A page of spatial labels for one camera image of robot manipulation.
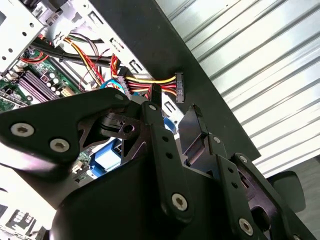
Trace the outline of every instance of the white louvered panel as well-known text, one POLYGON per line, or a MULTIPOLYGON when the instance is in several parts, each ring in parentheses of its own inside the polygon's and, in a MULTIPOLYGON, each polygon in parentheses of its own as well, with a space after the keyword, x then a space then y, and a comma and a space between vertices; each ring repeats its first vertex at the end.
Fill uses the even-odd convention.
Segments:
POLYGON ((266 177, 320 153, 318 0, 157 1, 260 151, 254 163, 266 177))

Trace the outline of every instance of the screw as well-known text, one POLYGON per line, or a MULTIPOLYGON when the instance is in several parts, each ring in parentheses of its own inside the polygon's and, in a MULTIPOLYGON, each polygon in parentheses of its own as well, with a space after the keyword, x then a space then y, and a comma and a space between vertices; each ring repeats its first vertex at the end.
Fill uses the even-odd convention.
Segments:
POLYGON ((244 162, 244 163, 247 163, 248 160, 244 157, 244 156, 240 156, 240 159, 244 162))
POLYGON ((213 140, 215 140, 218 144, 221 143, 221 140, 219 138, 217 138, 216 136, 213 138, 213 140))
POLYGON ((30 137, 35 133, 35 129, 33 126, 22 122, 12 125, 10 130, 13 135, 24 138, 30 137))
POLYGON ((188 207, 188 202, 184 196, 179 193, 175 193, 172 195, 172 203, 173 205, 180 211, 185 211, 188 207))
POLYGON ((69 150, 70 144, 64 139, 56 138, 50 142, 50 148, 55 152, 64 153, 69 150))
POLYGON ((242 231, 244 231, 247 235, 252 236, 254 234, 254 229, 250 225, 250 223, 244 218, 239 219, 239 225, 242 231))
POLYGON ((123 96, 121 96, 120 94, 116 94, 116 95, 114 95, 117 99, 119 99, 119 100, 123 100, 123 99, 125 99, 123 96))
POLYGON ((151 108, 152 110, 157 110, 157 108, 151 104, 149 104, 149 108, 151 108))

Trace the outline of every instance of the orange wire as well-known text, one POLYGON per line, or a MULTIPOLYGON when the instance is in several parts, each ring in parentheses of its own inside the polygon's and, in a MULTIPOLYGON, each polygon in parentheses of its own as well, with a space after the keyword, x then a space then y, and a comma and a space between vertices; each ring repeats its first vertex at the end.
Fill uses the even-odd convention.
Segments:
POLYGON ((171 93, 175 96, 177 96, 177 94, 175 93, 175 91, 171 90, 171 89, 165 89, 165 88, 162 88, 162 91, 166 92, 166 93, 171 93))

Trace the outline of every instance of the yellow wire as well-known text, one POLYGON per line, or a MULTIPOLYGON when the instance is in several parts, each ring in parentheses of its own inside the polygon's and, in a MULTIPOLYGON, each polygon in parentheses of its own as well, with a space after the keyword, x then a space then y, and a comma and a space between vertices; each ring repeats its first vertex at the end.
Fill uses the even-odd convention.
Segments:
POLYGON ((96 84, 98 84, 98 86, 101 86, 100 81, 98 80, 98 78, 97 78, 96 75, 94 74, 92 68, 91 68, 90 65, 88 64, 88 62, 87 62, 85 56, 82 54, 80 48, 79 48, 74 42, 70 41, 68 38, 65 38, 64 41, 67 42, 67 43, 69 43, 69 44, 71 44, 71 46, 76 50, 76 52, 80 55, 80 58, 83 60, 85 66, 86 66, 86 69, 87 69, 89 72, 92 73, 92 74, 90 74, 91 77, 94 79, 94 81, 96 82, 96 84))
POLYGON ((125 79, 131 80, 131 81, 134 81, 137 83, 142 83, 142 84, 166 84, 166 83, 169 83, 169 82, 175 80, 176 76, 173 76, 173 77, 166 79, 166 80, 144 80, 144 79, 137 79, 137 78, 131 77, 131 76, 127 76, 125 79))
POLYGON ((131 90, 132 92, 139 93, 139 92, 144 92, 148 91, 149 88, 140 88, 140 89, 133 89, 131 90))

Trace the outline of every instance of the black panel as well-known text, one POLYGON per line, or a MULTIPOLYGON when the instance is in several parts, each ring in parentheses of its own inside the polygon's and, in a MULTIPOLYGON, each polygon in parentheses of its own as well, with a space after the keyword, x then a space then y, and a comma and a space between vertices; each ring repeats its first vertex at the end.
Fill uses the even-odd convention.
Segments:
POLYGON ((154 0, 91 0, 113 30, 156 79, 183 72, 185 113, 192 103, 202 110, 208 130, 225 145, 227 157, 260 154, 217 89, 154 0))

